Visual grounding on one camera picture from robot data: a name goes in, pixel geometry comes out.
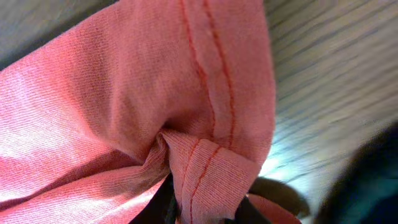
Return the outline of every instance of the fabric fold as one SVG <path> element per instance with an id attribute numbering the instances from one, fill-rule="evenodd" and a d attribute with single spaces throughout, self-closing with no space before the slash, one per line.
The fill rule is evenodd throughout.
<path id="1" fill-rule="evenodd" d="M 231 218 L 274 85 L 262 1 L 120 0 L 1 71 L 0 221 L 124 223 L 170 169 L 184 223 Z"/>

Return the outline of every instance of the wood grain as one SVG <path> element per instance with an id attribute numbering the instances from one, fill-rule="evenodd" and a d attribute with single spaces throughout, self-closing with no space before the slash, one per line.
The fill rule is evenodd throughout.
<path id="1" fill-rule="evenodd" d="M 356 150 L 398 118 L 398 1 L 265 4 L 278 105 L 261 176 L 316 213 Z"/>
<path id="2" fill-rule="evenodd" d="M 1 0 L 0 70 L 115 0 Z"/>

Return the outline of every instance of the pink fabric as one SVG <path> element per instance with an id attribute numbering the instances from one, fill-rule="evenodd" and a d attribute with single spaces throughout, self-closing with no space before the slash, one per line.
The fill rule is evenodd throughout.
<path id="1" fill-rule="evenodd" d="M 0 223 L 127 223 L 173 172 L 183 223 L 258 175 L 275 88 L 261 0 L 122 0 L 0 74 Z"/>

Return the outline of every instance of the seam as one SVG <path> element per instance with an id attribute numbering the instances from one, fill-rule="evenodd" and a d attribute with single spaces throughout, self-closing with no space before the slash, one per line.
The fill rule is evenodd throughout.
<path id="1" fill-rule="evenodd" d="M 200 139 L 197 139 L 197 141 L 196 141 L 195 144 L 193 145 L 193 148 L 192 148 L 192 150 L 191 150 L 191 153 L 190 153 L 190 155 L 189 155 L 189 157 L 188 157 L 188 163 L 187 163 L 187 166 L 185 166 L 185 170 L 184 170 L 184 173 L 183 173 L 183 176 L 182 176 L 182 184 L 181 184 L 181 191 L 182 191 L 182 192 L 183 192 L 184 185 L 185 185 L 185 175 L 187 174 L 187 169 L 188 169 L 189 163 L 190 163 L 190 161 L 191 161 L 191 157 L 192 157 L 193 152 L 195 151 L 195 149 L 198 147 L 199 142 L 200 142 Z"/>
<path id="2" fill-rule="evenodd" d="M 228 148 L 231 147 L 232 142 L 233 142 L 233 135 L 234 135 L 234 130 L 235 130 L 235 124 L 236 124 L 236 118 L 235 118 L 235 108 L 234 108 L 234 90 L 232 87 L 232 79 L 231 79 L 231 74 L 229 73 L 229 68 L 228 65 L 226 63 L 226 56 L 225 56 L 225 52 L 224 52 L 224 48 L 221 44 L 221 40 L 220 40 L 220 35 L 216 29 L 215 26 L 215 20 L 214 17 L 210 11 L 210 6 L 208 3 L 208 0 L 204 0 L 203 2 L 203 7 L 205 8 L 205 12 L 207 15 L 207 18 L 209 20 L 210 23 L 210 28 L 211 28 L 211 33 L 213 35 L 213 40 L 214 43 L 216 45 L 217 51 L 218 51 L 218 55 L 220 56 L 221 59 L 221 66 L 223 68 L 223 73 L 227 79 L 227 84 L 228 84 L 228 89 L 229 89 L 229 109 L 231 111 L 231 131 L 229 132 L 229 143 L 228 143 Z"/>
<path id="3" fill-rule="evenodd" d="M 211 104 L 211 100 L 210 100 L 210 93 L 209 93 L 209 88 L 208 88 L 208 84 L 207 84 L 207 78 L 208 75 L 205 73 L 203 67 L 199 64 L 198 61 L 198 56 L 197 56 L 197 50 L 193 44 L 193 40 L 192 40 L 192 32 L 191 32 L 191 28 L 189 26 L 189 22 L 188 22 L 188 15 L 187 15 L 187 9 L 185 8 L 185 3 L 184 0 L 180 0 L 180 7 L 182 9 L 182 21 L 184 23 L 186 32 L 187 32 L 187 36 L 188 36 L 188 45 L 193 57 L 193 61 L 195 62 L 195 67 L 197 69 L 197 74 L 201 80 L 201 84 L 203 85 L 203 87 L 205 88 L 206 91 L 206 97 L 207 100 L 209 102 L 210 105 L 210 110 L 211 110 L 211 134 L 210 134 L 210 138 L 214 138 L 214 130 L 215 130 L 215 126 L 216 126 L 216 116 L 215 116 L 215 112 L 214 112 L 214 108 L 213 105 Z"/>
<path id="4" fill-rule="evenodd" d="M 213 154 L 212 154 L 212 155 L 210 156 L 210 158 L 207 160 L 207 163 L 206 163 L 206 165 L 205 165 L 205 169 L 203 170 L 203 173 L 202 173 L 201 176 L 199 177 L 199 181 L 198 181 L 198 183 L 197 183 L 197 186 L 195 187 L 195 189 L 193 189 L 193 193 L 192 193 L 192 197 L 191 197 L 191 202 L 190 202 L 190 218 L 191 218 L 191 224 L 193 223 L 193 219 L 192 219 L 192 202 L 193 202 L 193 197 L 195 196 L 195 194 L 196 194 L 196 192 L 197 192 L 197 190 L 198 190 L 198 188 L 199 188 L 199 185 L 200 185 L 200 182 L 201 182 L 202 178 L 204 178 L 204 176 L 205 176 L 205 174 L 206 174 L 206 172 L 207 172 L 207 168 L 209 167 L 211 160 L 217 155 L 218 151 L 219 151 L 221 148 L 222 148 L 221 146 L 218 146 L 218 148 L 213 152 Z"/>

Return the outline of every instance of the wooden floor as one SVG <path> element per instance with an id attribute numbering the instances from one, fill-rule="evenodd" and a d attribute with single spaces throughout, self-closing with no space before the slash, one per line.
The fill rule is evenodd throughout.
<path id="1" fill-rule="evenodd" d="M 112 2 L 0 0 L 0 70 Z M 296 188 L 316 214 L 360 145 L 398 119 L 398 1 L 265 5 L 278 107 L 261 175 Z"/>

